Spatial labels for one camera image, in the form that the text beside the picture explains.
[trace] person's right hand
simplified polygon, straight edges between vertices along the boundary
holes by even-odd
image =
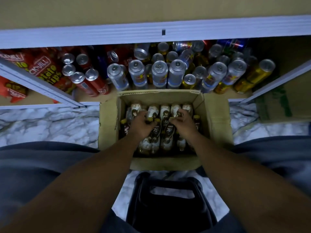
[[[178,109],[183,114],[182,117],[169,118],[169,121],[175,125],[181,137],[185,138],[188,142],[195,134],[199,133],[196,129],[188,110]]]

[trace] person's left hand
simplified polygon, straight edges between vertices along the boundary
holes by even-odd
[[[147,111],[140,111],[133,119],[130,130],[128,131],[128,136],[133,136],[137,138],[138,141],[142,141],[150,134],[151,130],[156,126],[156,122],[153,121],[151,124],[146,124],[146,114]]]

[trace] human hand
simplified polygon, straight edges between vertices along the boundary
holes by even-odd
[[[156,126],[156,122],[151,124],[146,124],[146,115],[147,111],[140,111],[138,115],[131,122],[130,129],[128,131],[128,136],[132,136],[137,139],[138,142],[146,138],[151,130]]]
[[[188,110],[178,109],[180,113],[183,114],[182,117],[169,118],[169,121],[175,125],[181,137],[185,138],[188,142],[198,134],[196,125],[189,115]]]

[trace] plastic chair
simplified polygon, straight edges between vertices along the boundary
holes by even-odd
[[[155,187],[191,190],[194,198],[152,194]],[[141,233],[195,233],[211,228],[217,219],[197,179],[158,180],[143,172],[135,179],[126,222]]]

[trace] open cardboard box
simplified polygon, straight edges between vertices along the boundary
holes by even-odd
[[[103,131],[107,139],[117,140],[119,137],[120,123],[124,118],[126,106],[132,101],[139,100],[143,105],[157,103],[172,104],[174,102],[184,103],[192,102],[195,114],[200,115],[202,121],[202,132],[206,137],[211,138],[220,146],[232,145],[232,130],[230,126],[230,113],[228,100],[223,95],[217,94],[202,94],[196,90],[136,90],[124,91],[117,94],[117,119],[116,124],[113,123],[113,118],[106,115],[105,121],[100,119],[101,123],[106,127]],[[103,104],[101,109],[112,111],[111,101]],[[168,157],[134,157],[131,163],[133,170],[193,170],[200,167],[201,163],[198,157],[194,154],[179,154]]]

